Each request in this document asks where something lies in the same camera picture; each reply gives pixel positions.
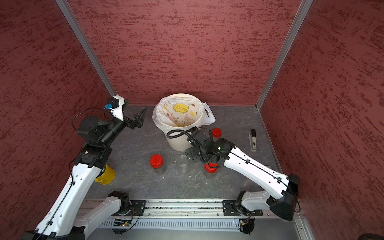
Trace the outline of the clear plastic jar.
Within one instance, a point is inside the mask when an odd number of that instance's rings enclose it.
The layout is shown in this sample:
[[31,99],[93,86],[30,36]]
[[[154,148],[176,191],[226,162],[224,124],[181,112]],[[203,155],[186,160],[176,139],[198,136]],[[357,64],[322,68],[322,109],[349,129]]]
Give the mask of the clear plastic jar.
[[180,155],[176,160],[178,169],[182,173],[186,173],[189,169],[189,161],[186,155]]

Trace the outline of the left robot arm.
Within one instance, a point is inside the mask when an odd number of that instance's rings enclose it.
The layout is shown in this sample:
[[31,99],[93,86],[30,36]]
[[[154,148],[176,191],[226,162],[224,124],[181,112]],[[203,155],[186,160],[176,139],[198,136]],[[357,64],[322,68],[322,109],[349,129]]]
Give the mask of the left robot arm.
[[47,215],[35,230],[23,234],[23,240],[85,240],[108,217],[133,211],[129,195],[113,191],[84,217],[76,218],[91,185],[107,171],[112,142],[126,127],[141,128],[146,113],[142,109],[132,120],[123,116],[102,121],[88,116],[81,121],[77,134],[86,143],[70,163],[70,177]]

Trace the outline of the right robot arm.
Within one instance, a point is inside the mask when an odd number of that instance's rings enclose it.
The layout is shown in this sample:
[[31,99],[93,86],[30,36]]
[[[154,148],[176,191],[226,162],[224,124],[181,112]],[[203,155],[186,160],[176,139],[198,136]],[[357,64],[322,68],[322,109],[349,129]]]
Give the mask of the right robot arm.
[[185,150],[190,162],[201,162],[206,172],[215,173],[226,167],[247,177],[259,185],[261,192],[242,191],[236,200],[236,208],[245,215],[255,210],[270,210],[283,220],[291,221],[298,203],[300,178],[295,174],[285,175],[270,169],[246,155],[232,142],[219,138],[216,141],[206,136],[199,128],[186,132],[192,145]]

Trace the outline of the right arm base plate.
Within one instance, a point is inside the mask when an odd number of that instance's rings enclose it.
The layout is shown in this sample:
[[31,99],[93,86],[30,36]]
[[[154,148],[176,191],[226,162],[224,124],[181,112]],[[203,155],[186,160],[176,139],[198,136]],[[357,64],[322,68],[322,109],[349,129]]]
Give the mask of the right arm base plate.
[[236,201],[232,200],[223,200],[223,212],[224,216],[237,216],[237,217],[261,217],[263,216],[262,210],[249,211],[241,204],[236,203]]

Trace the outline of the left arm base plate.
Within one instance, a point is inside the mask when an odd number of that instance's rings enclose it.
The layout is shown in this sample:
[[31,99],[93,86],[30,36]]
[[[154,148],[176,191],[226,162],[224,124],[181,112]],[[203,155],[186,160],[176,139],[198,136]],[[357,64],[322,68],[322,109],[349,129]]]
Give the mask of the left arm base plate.
[[146,200],[126,200],[122,201],[121,207],[117,212],[119,216],[142,216],[146,207]]

